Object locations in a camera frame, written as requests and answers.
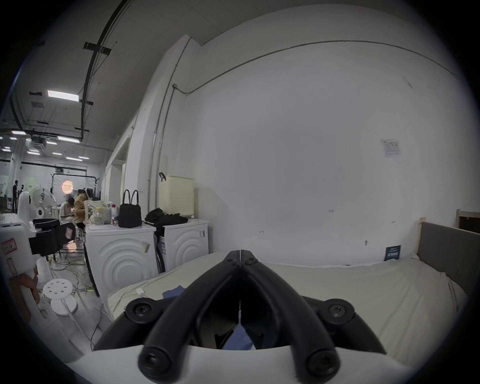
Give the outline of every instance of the pink label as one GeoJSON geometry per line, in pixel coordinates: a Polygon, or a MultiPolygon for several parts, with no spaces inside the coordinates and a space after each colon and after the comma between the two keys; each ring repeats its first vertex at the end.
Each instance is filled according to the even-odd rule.
{"type": "Polygon", "coordinates": [[[4,241],[1,244],[1,250],[4,255],[8,255],[9,253],[16,251],[17,250],[17,244],[15,243],[15,239],[10,239],[7,241],[4,241]]]}

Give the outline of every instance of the air conditioner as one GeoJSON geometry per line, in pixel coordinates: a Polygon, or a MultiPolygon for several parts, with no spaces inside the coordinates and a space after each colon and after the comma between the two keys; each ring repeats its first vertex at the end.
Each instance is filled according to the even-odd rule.
{"type": "Polygon", "coordinates": [[[30,148],[44,150],[47,146],[47,141],[42,137],[32,137],[30,141],[30,148]]]}

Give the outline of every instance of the plastic bottle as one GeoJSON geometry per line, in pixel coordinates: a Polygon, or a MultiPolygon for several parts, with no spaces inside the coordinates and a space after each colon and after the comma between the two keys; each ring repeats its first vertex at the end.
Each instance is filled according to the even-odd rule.
{"type": "Polygon", "coordinates": [[[112,216],[112,224],[118,224],[118,210],[117,206],[115,204],[112,204],[112,207],[110,208],[111,216],[112,216]]]}

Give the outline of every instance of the bed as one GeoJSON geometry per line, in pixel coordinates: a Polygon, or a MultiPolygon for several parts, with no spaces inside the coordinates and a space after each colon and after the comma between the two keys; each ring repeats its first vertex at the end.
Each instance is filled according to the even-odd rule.
{"type": "MultiPolygon", "coordinates": [[[[120,289],[108,308],[117,318],[139,294],[158,300],[167,290],[186,288],[225,256],[212,253],[120,289]]],[[[349,301],[389,356],[415,366],[446,336],[473,289],[479,261],[480,234],[421,222],[417,254],[400,260],[348,267],[265,265],[303,296],[349,301]]]]}

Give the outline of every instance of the person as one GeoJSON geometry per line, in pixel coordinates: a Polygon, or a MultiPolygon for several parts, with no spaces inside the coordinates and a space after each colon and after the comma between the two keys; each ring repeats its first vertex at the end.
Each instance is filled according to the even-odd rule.
{"type": "Polygon", "coordinates": [[[69,197],[67,201],[60,205],[60,219],[62,221],[70,221],[71,223],[73,222],[75,214],[72,212],[72,208],[74,203],[75,199],[73,197],[69,197]]]}
{"type": "Polygon", "coordinates": [[[84,201],[88,200],[88,196],[83,189],[78,190],[78,196],[73,203],[75,219],[74,222],[79,229],[85,229],[85,204],[84,201]]]}
{"type": "Polygon", "coordinates": [[[17,213],[18,195],[17,195],[18,180],[15,180],[15,184],[12,188],[12,211],[17,213]]]}

